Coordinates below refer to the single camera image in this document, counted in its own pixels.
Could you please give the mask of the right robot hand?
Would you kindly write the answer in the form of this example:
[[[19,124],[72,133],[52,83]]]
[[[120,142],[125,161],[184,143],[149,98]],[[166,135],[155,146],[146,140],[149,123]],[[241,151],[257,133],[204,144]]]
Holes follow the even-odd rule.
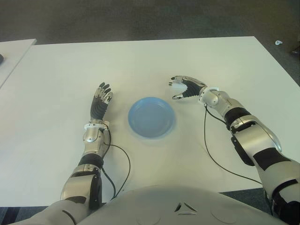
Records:
[[[190,76],[174,76],[171,78],[171,82],[168,83],[169,86],[172,87],[179,87],[182,85],[186,86],[186,89],[184,92],[177,94],[172,97],[173,100],[179,100],[182,98],[189,98],[193,96],[200,96],[201,89],[206,88],[207,85],[195,78],[192,78]]]

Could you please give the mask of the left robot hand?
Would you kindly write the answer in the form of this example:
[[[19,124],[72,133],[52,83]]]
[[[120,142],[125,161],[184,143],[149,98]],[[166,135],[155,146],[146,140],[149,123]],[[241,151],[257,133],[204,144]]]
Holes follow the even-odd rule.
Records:
[[[103,120],[110,101],[113,98],[110,84],[102,82],[96,89],[90,107],[90,118],[92,120]]]

